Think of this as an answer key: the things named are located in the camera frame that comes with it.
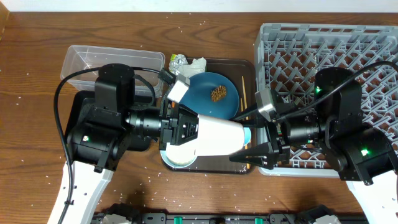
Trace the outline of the brown cookie food scrap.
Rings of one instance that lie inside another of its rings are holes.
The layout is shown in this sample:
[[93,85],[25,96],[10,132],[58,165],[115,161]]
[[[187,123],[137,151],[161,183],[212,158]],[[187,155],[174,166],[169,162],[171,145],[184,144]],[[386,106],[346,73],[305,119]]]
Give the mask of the brown cookie food scrap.
[[227,88],[224,85],[220,85],[211,91],[212,102],[217,102],[225,98],[227,95]]

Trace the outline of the light blue bowl with rice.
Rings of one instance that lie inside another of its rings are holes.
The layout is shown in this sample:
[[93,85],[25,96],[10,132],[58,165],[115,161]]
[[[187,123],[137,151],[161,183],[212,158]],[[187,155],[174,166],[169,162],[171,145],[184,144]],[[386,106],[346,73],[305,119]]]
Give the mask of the light blue bowl with rice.
[[160,150],[162,160],[172,168],[185,168],[197,159],[196,151],[188,146],[167,144],[166,150]]

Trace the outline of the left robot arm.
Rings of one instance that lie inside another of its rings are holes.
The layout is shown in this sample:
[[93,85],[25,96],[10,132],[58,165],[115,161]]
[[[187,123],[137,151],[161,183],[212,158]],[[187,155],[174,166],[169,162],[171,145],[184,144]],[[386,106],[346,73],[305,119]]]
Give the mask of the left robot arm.
[[58,132],[66,161],[50,223],[89,223],[123,154],[139,150],[148,139],[178,165],[244,147],[242,124],[197,114],[181,104],[187,77],[158,71],[169,89],[156,108],[136,100],[140,68],[111,63],[97,71],[94,91],[70,117],[68,129]]

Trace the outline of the dark blue plate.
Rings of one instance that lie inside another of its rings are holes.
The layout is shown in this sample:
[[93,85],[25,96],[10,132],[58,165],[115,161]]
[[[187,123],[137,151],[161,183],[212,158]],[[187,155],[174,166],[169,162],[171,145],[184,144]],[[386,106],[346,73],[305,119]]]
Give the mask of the dark blue plate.
[[[220,85],[226,87],[226,96],[214,102],[211,92]],[[199,73],[190,78],[190,86],[180,101],[197,114],[230,119],[239,109],[238,91],[228,78],[213,72]]]

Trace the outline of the light blue cup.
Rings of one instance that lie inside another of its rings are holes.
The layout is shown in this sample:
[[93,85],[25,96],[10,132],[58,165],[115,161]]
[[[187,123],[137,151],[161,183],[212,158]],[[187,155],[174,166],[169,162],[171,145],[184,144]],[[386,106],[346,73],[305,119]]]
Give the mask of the light blue cup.
[[244,145],[248,145],[251,141],[251,129],[250,128],[244,128]]

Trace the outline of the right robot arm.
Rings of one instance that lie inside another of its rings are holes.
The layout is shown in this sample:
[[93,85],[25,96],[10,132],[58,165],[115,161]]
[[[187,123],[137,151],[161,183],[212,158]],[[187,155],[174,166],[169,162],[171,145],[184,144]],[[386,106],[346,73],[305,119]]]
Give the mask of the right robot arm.
[[299,108],[271,88],[235,117],[264,128],[267,141],[230,156],[265,169],[288,164],[290,149],[320,152],[360,204],[369,223],[397,222],[397,155],[388,137],[363,122],[361,70],[331,67],[315,75],[314,100]]

